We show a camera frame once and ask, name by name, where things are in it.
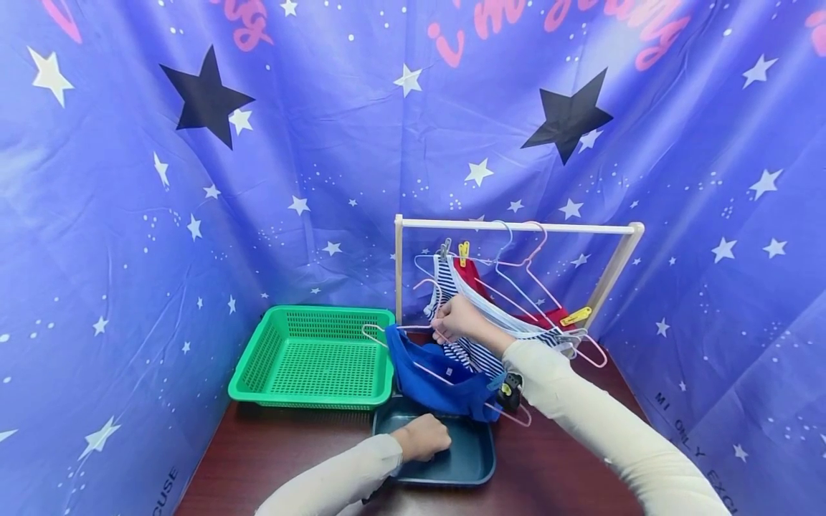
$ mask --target clothespin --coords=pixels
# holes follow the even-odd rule
[[[449,251],[450,251],[450,237],[444,239],[444,244],[441,245],[441,249],[439,250],[439,256],[441,256],[443,260],[447,260]]]
[[[465,266],[465,263],[467,262],[467,260],[465,260],[465,258],[467,258],[468,256],[470,256],[470,242],[465,240],[464,242],[459,244],[459,266],[460,267]]]
[[[585,320],[591,317],[591,307],[586,306],[585,308],[581,308],[574,313],[570,314],[568,317],[559,321],[559,324],[562,326],[569,326],[574,323],[578,323],[581,320]]]

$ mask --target black star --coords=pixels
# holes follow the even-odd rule
[[[255,99],[221,84],[215,49],[209,47],[198,75],[179,72],[162,64],[160,67],[183,99],[183,111],[176,129],[206,127],[232,149],[230,114]]]
[[[582,135],[598,129],[614,119],[605,111],[596,106],[596,99],[600,96],[605,72],[591,79],[581,90],[566,97],[559,93],[539,89],[542,97],[542,108],[545,110],[545,123],[528,138],[522,145],[534,147],[536,145],[556,144],[559,157],[563,165],[571,158],[574,149]]]

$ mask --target brown wooden table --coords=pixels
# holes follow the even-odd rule
[[[642,414],[613,362],[580,374]],[[521,428],[496,424],[496,472],[472,490],[394,486],[361,516],[533,516],[641,514],[625,485],[555,423],[532,409]],[[177,516],[252,516],[281,484],[370,435],[370,414],[265,409],[232,403],[206,451]]]

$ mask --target hand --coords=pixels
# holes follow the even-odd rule
[[[390,434],[401,446],[403,462],[427,462],[438,452],[450,447],[448,427],[432,414],[425,414]]]
[[[498,357],[514,342],[514,338],[485,319],[464,296],[454,296],[439,308],[430,321],[433,338],[439,344],[469,337],[488,348]]]
[[[465,296],[454,296],[440,306],[430,325],[436,330],[433,333],[435,341],[444,344],[461,337],[473,338],[490,327],[491,323]]]

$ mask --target blue fabric backdrop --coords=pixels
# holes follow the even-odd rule
[[[3,11],[6,513],[170,514],[267,306],[390,307],[394,259],[505,242],[395,257],[397,212],[644,222],[594,333],[732,513],[826,508],[824,2]],[[615,242],[535,268],[575,310]]]

